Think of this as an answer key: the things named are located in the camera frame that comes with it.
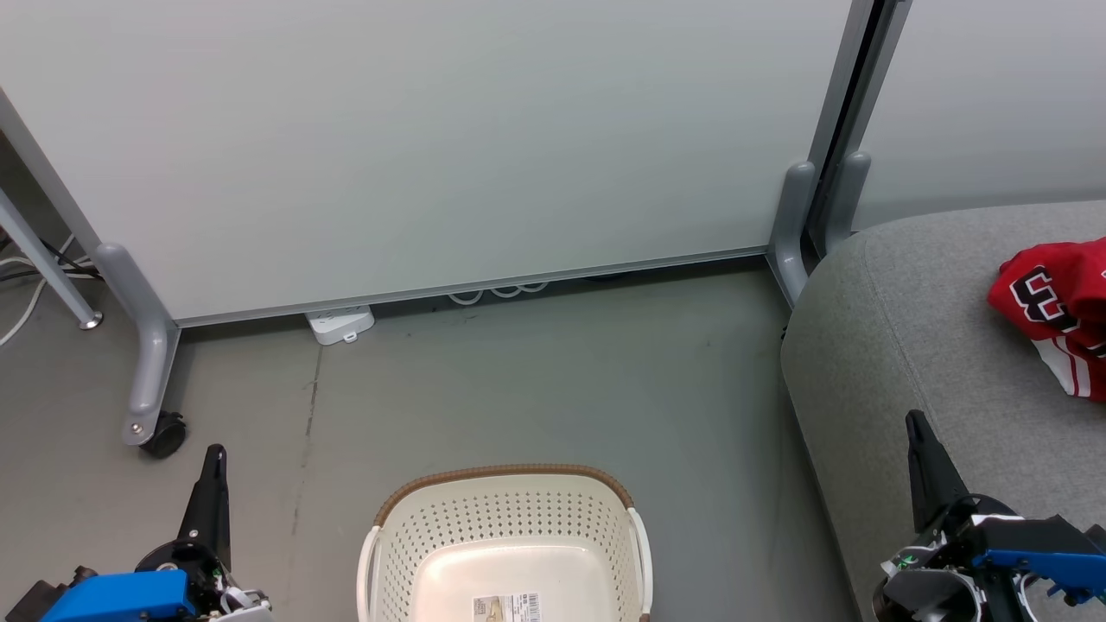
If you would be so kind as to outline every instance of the basket handle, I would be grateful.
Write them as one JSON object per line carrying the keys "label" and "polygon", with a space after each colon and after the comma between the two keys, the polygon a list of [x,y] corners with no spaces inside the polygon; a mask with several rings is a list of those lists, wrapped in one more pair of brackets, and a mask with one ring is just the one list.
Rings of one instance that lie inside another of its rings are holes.
{"label": "basket handle", "polygon": [[641,619],[648,620],[653,609],[653,551],[649,549],[649,536],[645,532],[645,523],[634,508],[627,508],[634,522],[634,533],[637,536],[637,552],[641,561]]}
{"label": "basket handle", "polygon": [[376,537],[380,532],[380,526],[374,526],[365,536],[365,543],[361,546],[361,558],[357,559],[357,620],[368,622],[368,563],[373,559],[373,549],[376,547]]}

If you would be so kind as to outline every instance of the laundry basket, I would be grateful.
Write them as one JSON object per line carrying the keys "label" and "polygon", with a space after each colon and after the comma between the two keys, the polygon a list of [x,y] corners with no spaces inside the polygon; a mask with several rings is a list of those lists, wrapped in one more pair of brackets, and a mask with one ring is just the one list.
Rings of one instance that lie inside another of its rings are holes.
{"label": "laundry basket", "polygon": [[357,566],[359,622],[648,622],[649,540],[615,478],[512,465],[416,479]]}

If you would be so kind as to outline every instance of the floor crack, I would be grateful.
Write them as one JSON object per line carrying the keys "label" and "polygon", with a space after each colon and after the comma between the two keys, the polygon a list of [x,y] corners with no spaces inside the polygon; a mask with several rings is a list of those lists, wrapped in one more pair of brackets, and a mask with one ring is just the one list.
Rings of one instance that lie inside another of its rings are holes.
{"label": "floor crack", "polygon": [[295,532],[300,528],[300,506],[303,502],[303,489],[307,484],[307,459],[311,457],[311,426],[315,422],[315,400],[319,397],[319,372],[323,367],[323,346],[319,346],[315,359],[315,377],[311,381],[311,404],[307,407],[307,428],[303,433],[303,452],[300,454],[300,481],[295,488],[295,501],[292,508],[292,546],[289,554],[288,585],[284,593],[289,602],[292,600],[292,579],[295,572]]}

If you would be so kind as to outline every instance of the whiteboard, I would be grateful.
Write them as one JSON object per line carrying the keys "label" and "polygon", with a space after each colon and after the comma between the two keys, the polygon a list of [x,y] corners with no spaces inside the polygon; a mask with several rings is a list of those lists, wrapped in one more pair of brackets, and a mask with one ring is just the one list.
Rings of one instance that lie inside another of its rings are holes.
{"label": "whiteboard", "polygon": [[7,0],[0,85],[176,319],[768,242],[849,0]]}
{"label": "whiteboard", "polygon": [[1106,4],[914,2],[860,149],[853,228],[1106,198]]}

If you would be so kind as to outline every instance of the label sticker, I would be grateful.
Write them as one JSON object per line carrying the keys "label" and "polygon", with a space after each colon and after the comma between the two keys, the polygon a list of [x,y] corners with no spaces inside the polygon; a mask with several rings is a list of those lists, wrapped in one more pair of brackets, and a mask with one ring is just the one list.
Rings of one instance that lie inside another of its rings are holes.
{"label": "label sticker", "polygon": [[542,622],[536,592],[472,599],[472,622]]}

